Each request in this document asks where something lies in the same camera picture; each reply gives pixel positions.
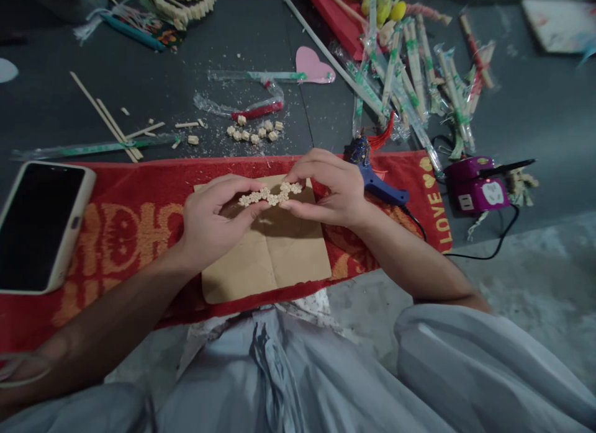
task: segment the gray floor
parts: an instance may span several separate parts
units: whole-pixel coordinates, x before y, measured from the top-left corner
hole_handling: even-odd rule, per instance
[[[495,241],[454,252],[487,256]],[[529,332],[596,393],[596,213],[508,237],[491,261],[456,259],[495,314]],[[412,299],[383,271],[328,289],[332,314],[348,337],[395,372],[392,327]],[[173,386],[187,328],[152,333],[109,377],[138,382],[159,406]]]

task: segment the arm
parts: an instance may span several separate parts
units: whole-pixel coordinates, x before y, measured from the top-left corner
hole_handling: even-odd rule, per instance
[[[371,250],[387,275],[415,303],[441,303],[489,311],[464,274],[447,258],[364,199],[364,182],[357,166],[328,151],[314,149],[285,178],[314,178],[330,189],[316,205],[289,200],[281,203],[297,217],[345,226]]]
[[[236,245],[256,216],[268,208],[267,202],[259,202],[230,220],[219,215],[223,205],[237,192],[263,186],[256,180],[224,176],[192,194],[184,207],[181,240],[38,348],[52,370],[29,385],[0,390],[0,419],[31,404],[101,383],[153,329],[178,292]],[[25,362],[11,378],[21,380],[39,371]]]

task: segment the glue gun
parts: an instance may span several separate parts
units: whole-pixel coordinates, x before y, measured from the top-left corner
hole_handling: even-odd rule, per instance
[[[364,189],[389,205],[403,207],[410,201],[410,193],[387,185],[373,171],[370,162],[371,146],[366,137],[352,140],[345,152],[345,161],[358,165],[364,179]]]

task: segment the phone screen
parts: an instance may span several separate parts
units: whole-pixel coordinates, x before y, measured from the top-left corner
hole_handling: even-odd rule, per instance
[[[31,163],[0,227],[0,287],[47,288],[85,171]]]

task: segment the person's right hand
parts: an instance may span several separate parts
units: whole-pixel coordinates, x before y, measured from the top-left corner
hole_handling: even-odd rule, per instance
[[[314,148],[296,162],[283,181],[304,182],[310,177],[326,185],[330,195],[316,205],[287,200],[279,206],[302,219],[347,228],[356,228],[370,217],[373,205],[364,199],[364,180],[356,165]]]

